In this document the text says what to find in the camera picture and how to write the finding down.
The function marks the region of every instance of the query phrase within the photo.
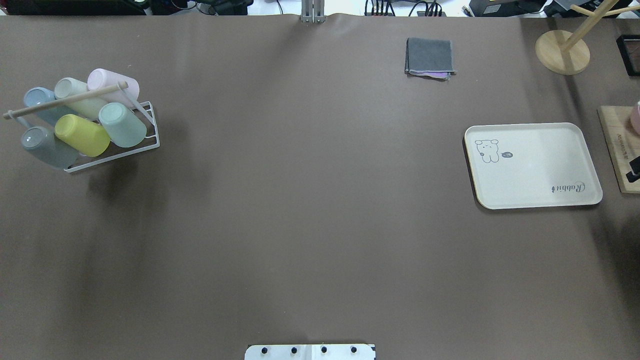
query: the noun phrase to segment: wooden rod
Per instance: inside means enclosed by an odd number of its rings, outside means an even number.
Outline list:
[[[577,6],[576,4],[572,4],[571,5],[571,10],[577,12],[577,13],[581,13],[583,15],[587,15],[587,16],[594,16],[594,13],[592,11],[589,11],[585,8],[581,8],[579,6]]]
[[[65,97],[63,99],[43,102],[42,104],[37,104],[37,105],[30,106],[28,108],[24,108],[20,110],[7,111],[5,114],[3,114],[3,118],[5,118],[6,120],[9,120],[12,118],[12,116],[14,118],[17,118],[17,117],[29,115],[32,113],[37,113],[38,111],[55,108],[57,106],[67,105],[72,102],[91,99],[92,97],[108,94],[110,92],[118,91],[120,89],[126,89],[128,87],[129,87],[129,84],[127,84],[126,81],[121,81],[115,85],[107,86],[98,90],[87,91],[87,92],[83,92],[82,94],[72,95],[69,97]]]
[[[589,16],[581,25],[578,27],[567,41],[560,45],[560,51],[563,53],[569,51],[578,41],[580,41],[584,35],[587,35],[589,30],[595,26],[595,24],[604,17],[604,15],[611,10],[611,8],[618,2],[618,0],[604,0],[600,6],[593,12],[593,16]]]
[[[583,15],[587,15],[587,16],[594,16],[594,12],[591,12],[585,8],[581,8],[579,6],[577,6],[576,4],[571,5],[571,10],[575,11],[575,12],[579,12]],[[619,13],[624,13],[624,12],[632,12],[634,10],[640,10],[640,5],[635,5],[635,6],[629,6],[628,8],[622,8],[622,9],[617,9],[617,10],[611,10],[609,12],[606,12],[604,15],[605,16],[611,16],[611,15],[617,15]]]
[[[628,8],[622,8],[617,10],[611,10],[604,14],[605,16],[617,15],[619,13],[632,12],[634,10],[640,10],[640,5],[629,6]]]

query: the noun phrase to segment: folded cloth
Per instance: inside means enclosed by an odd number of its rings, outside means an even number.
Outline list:
[[[451,41],[408,38],[404,71],[416,76],[449,79],[455,72]]]

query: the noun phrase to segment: cup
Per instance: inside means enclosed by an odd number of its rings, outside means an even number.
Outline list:
[[[631,126],[640,135],[640,102],[631,109]]]
[[[53,89],[53,92],[58,99],[64,99],[71,95],[78,95],[87,91],[86,83],[74,78],[64,78],[60,80]],[[98,112],[100,112],[100,109],[105,105],[107,105],[107,102],[99,97],[92,97],[67,104],[69,108],[76,110],[78,113],[89,119],[97,119]]]
[[[91,74],[89,74],[89,78],[86,80],[86,84],[87,89],[97,90],[100,88],[105,88],[109,85],[115,85],[119,81],[127,82],[129,87],[126,88],[125,91],[137,100],[138,95],[140,94],[140,86],[138,82],[135,79],[130,78],[129,76],[124,76],[118,74],[117,72],[104,69],[95,69],[94,71],[91,71]],[[100,97],[104,100],[107,100],[108,102],[121,102],[127,107],[133,106],[131,100],[129,100],[120,90],[101,95]]]
[[[111,142],[104,127],[73,114],[67,114],[58,120],[56,136],[91,157],[102,154]]]
[[[54,168],[64,169],[73,164],[78,151],[56,138],[51,130],[42,126],[29,128],[20,139],[22,148]]]
[[[49,89],[37,87],[27,91],[26,94],[24,94],[23,101],[24,101],[24,105],[29,107],[29,106],[34,106],[37,104],[53,101],[55,99],[56,99],[56,96],[54,95],[53,91]],[[58,121],[60,117],[66,114],[75,114],[75,112],[66,106],[58,106],[56,108],[42,110],[36,113],[38,117],[40,117],[42,120],[49,123],[51,126],[55,126],[56,121]]]
[[[119,147],[138,145],[147,135],[147,127],[128,107],[119,102],[110,102],[98,114],[113,143]]]

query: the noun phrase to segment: yellow cup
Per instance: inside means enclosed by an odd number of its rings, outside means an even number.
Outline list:
[[[58,120],[56,136],[87,156],[102,154],[111,142],[104,127],[73,114]]]

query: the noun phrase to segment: black picture frame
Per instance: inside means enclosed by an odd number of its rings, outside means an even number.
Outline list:
[[[618,49],[625,62],[629,76],[640,76],[640,35],[621,35],[617,40]],[[635,49],[629,51],[630,44],[634,43]]]

